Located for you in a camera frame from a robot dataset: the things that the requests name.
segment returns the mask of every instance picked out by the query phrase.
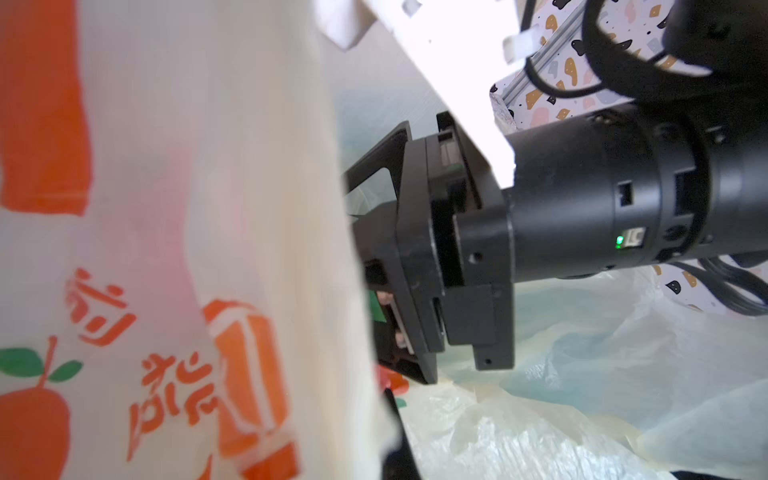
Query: clear plastic bag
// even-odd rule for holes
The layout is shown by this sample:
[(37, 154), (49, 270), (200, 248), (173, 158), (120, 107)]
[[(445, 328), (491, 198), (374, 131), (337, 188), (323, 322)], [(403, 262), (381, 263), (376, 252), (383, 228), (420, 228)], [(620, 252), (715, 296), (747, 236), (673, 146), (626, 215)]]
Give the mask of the clear plastic bag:
[(765, 318), (681, 306), (650, 267), (515, 288), (514, 371), (450, 348), (402, 396), (427, 478), (768, 476)]

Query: white plastic part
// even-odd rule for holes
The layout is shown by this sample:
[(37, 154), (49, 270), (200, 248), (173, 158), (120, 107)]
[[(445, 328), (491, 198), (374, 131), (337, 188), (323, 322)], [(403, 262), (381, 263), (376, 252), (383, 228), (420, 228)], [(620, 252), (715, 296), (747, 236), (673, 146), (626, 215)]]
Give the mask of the white plastic part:
[(360, 0), (313, 0), (317, 28), (339, 48), (346, 50), (376, 21)]
[(501, 188), (515, 182), (515, 152), (496, 127), (493, 83), (539, 48), (520, 32), (513, 0), (364, 0), (394, 35), (490, 163)]

